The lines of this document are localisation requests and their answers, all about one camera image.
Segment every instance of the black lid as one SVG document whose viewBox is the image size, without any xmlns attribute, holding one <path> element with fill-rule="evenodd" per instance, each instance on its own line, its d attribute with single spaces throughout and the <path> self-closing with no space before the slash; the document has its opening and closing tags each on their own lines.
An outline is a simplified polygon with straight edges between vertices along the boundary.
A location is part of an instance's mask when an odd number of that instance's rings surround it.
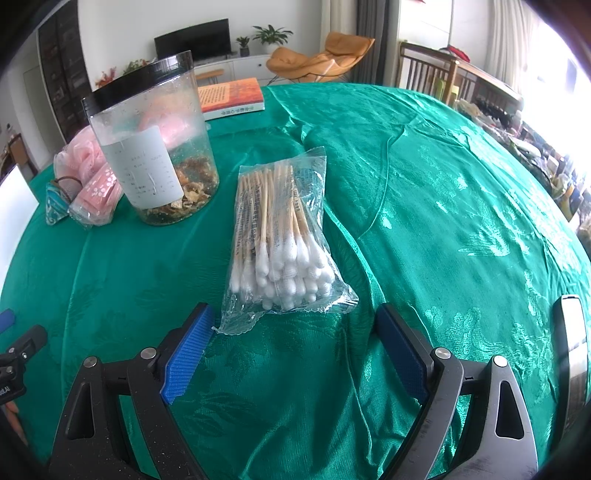
<svg viewBox="0 0 591 480">
<path fill-rule="evenodd" d="M 84 97 L 82 105 L 91 117 L 192 69 L 193 56 L 187 50 L 126 73 Z"/>
</svg>

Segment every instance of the white curtain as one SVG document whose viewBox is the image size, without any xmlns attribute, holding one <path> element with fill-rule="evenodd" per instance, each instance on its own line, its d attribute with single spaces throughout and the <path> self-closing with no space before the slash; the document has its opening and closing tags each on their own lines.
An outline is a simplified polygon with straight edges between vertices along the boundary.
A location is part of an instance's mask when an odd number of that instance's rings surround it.
<svg viewBox="0 0 591 480">
<path fill-rule="evenodd" d="M 324 42 L 329 32 L 336 31 L 355 35 L 357 32 L 356 0 L 322 0 L 322 16 L 320 20 L 320 50 L 324 50 Z"/>
<path fill-rule="evenodd" d="M 522 78 L 538 15 L 521 0 L 491 0 L 491 39 L 485 70 L 522 93 Z"/>
</svg>

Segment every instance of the white label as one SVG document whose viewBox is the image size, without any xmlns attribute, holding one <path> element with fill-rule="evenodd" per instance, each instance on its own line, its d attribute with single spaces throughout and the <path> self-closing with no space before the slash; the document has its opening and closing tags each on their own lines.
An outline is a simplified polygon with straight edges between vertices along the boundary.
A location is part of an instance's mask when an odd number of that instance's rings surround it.
<svg viewBox="0 0 591 480">
<path fill-rule="evenodd" d="M 161 207 L 183 197 L 157 125 L 101 149 L 134 207 Z"/>
</svg>

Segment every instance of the metal screw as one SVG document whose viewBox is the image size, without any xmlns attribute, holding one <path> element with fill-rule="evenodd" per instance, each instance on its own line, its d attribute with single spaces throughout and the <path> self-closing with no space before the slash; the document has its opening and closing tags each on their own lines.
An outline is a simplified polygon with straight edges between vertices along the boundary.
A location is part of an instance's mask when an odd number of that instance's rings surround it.
<svg viewBox="0 0 591 480">
<path fill-rule="evenodd" d="M 504 356 L 502 356 L 502 355 L 495 355 L 492 358 L 492 361 L 498 367 L 506 367 L 507 365 L 509 365 L 509 362 L 507 361 L 507 359 Z"/>
<path fill-rule="evenodd" d="M 451 355 L 452 353 L 447 348 L 444 348 L 442 346 L 438 346 L 435 349 L 435 356 L 440 358 L 441 360 L 447 360 L 451 357 Z"/>
<path fill-rule="evenodd" d="M 96 362 L 97 360 L 95 356 L 87 356 L 82 362 L 82 365 L 84 365 L 86 368 L 91 368 L 96 365 Z"/>
<path fill-rule="evenodd" d="M 156 356 L 156 349 L 149 346 L 148 348 L 144 348 L 139 355 L 144 360 L 150 360 Z"/>
</svg>

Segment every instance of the plastic jar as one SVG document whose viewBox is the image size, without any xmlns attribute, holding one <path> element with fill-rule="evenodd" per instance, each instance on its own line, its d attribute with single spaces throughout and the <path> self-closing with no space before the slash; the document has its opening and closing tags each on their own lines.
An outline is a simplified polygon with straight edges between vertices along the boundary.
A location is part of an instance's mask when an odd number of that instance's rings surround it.
<svg viewBox="0 0 591 480">
<path fill-rule="evenodd" d="M 82 100 L 107 162 L 139 217 L 169 225 L 219 184 L 190 51 L 134 70 Z"/>
</svg>

